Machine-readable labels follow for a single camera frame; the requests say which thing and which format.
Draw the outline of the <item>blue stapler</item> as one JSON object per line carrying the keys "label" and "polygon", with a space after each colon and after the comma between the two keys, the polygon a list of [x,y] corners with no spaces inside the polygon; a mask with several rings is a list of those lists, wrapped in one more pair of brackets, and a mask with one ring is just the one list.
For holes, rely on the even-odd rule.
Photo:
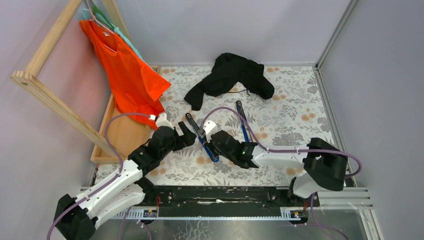
{"label": "blue stapler", "polygon": [[251,134],[250,134],[250,132],[247,128],[247,125],[246,125],[247,118],[246,118],[246,115],[245,115],[245,112],[244,112],[244,109],[243,109],[243,106],[242,106],[242,102],[240,100],[237,100],[235,103],[236,103],[237,112],[241,116],[241,118],[240,118],[241,119],[241,129],[242,129],[242,132],[243,132],[244,140],[245,140],[245,142],[252,142]]}
{"label": "blue stapler", "polygon": [[193,130],[195,131],[201,146],[203,147],[203,149],[205,150],[205,152],[207,153],[207,155],[209,156],[211,161],[214,162],[214,163],[218,162],[220,160],[219,155],[214,150],[209,148],[210,144],[207,142],[206,134],[203,132],[203,130],[196,123],[193,116],[189,112],[187,112],[185,114],[185,118],[188,121],[188,123],[191,125]]}

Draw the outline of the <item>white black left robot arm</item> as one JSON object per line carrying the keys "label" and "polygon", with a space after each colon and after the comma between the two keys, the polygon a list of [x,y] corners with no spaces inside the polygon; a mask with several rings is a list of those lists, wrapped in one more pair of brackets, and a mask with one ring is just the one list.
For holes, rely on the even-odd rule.
{"label": "white black left robot arm", "polygon": [[88,240],[104,222],[124,209],[139,203],[152,204],[155,200],[153,185],[149,182],[142,186],[138,181],[143,181],[170,152],[190,147],[197,139],[184,122],[178,125],[182,135],[170,124],[159,126],[151,138],[108,177],[74,197],[62,196],[46,238],[57,229],[67,240]]}

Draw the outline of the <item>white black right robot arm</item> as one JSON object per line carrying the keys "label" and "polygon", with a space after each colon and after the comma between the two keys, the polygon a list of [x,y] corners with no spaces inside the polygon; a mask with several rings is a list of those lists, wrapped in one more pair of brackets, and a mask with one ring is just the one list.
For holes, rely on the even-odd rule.
{"label": "white black right robot arm", "polygon": [[301,169],[287,191],[287,201],[301,205],[313,193],[321,190],[340,192],[344,189],[347,157],[339,155],[332,145],[313,137],[310,143],[295,146],[262,148],[256,142],[240,142],[226,131],[206,135],[215,152],[243,168],[283,167]]}

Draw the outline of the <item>staple tray with staples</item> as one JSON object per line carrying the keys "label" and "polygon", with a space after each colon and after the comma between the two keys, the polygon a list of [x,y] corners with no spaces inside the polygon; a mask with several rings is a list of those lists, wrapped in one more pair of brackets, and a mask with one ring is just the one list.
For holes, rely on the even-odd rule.
{"label": "staple tray with staples", "polygon": [[228,130],[227,133],[232,137],[235,137],[237,135],[234,130]]}

